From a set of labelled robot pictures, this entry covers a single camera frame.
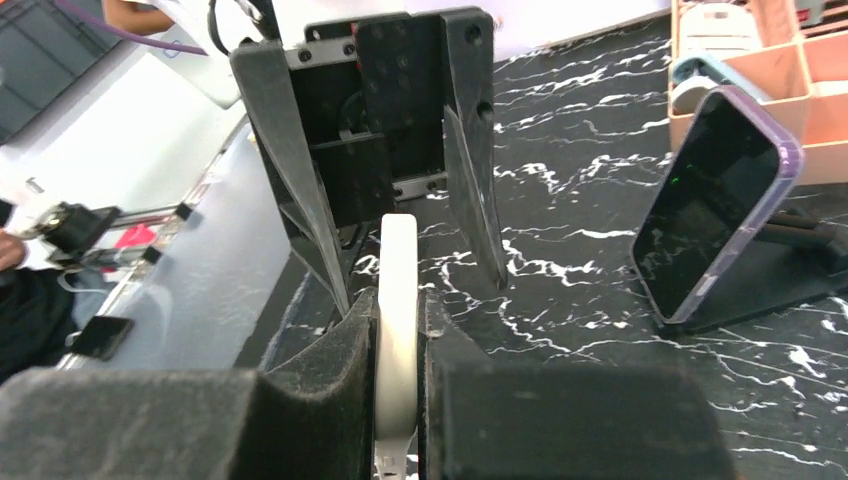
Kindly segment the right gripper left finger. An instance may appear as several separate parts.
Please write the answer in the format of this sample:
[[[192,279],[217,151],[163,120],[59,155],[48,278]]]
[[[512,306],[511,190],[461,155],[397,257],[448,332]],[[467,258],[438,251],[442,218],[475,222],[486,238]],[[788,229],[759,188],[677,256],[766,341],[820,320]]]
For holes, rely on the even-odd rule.
[[[30,370],[1,390],[5,479],[367,479],[376,292],[279,366]]]

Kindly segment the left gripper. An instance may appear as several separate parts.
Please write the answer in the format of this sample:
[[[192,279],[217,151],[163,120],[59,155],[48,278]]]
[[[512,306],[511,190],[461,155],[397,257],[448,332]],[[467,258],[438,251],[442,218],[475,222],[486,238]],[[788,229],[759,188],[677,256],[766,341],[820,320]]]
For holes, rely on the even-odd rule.
[[[438,187],[448,188],[487,281],[507,285],[494,191],[493,34],[490,14],[462,7],[309,24],[306,42],[338,40],[342,59],[311,57],[291,75],[278,41],[230,54],[292,253],[341,315],[350,298],[336,226],[377,219],[404,196]]]

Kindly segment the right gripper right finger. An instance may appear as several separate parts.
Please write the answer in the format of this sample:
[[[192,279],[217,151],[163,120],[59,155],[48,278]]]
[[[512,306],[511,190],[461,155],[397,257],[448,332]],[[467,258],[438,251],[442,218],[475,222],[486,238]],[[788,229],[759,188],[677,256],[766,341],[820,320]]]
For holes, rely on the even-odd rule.
[[[419,295],[423,479],[728,479],[697,382],[668,368],[497,361]]]

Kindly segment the phone with beige case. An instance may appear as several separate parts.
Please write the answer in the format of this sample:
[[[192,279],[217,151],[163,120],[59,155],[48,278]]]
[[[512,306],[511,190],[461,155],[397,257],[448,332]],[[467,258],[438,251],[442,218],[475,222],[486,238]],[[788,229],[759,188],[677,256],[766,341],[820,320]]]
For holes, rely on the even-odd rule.
[[[382,479],[406,477],[418,418],[418,240],[411,214],[381,221],[374,459]]]

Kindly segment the phone with clear pink case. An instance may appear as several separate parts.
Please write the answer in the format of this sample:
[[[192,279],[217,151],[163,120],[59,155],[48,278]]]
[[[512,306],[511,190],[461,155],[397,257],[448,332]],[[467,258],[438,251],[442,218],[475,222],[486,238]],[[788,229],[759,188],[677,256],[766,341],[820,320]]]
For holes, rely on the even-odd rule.
[[[804,163],[795,136],[741,88],[705,95],[631,247],[659,325],[695,314]]]

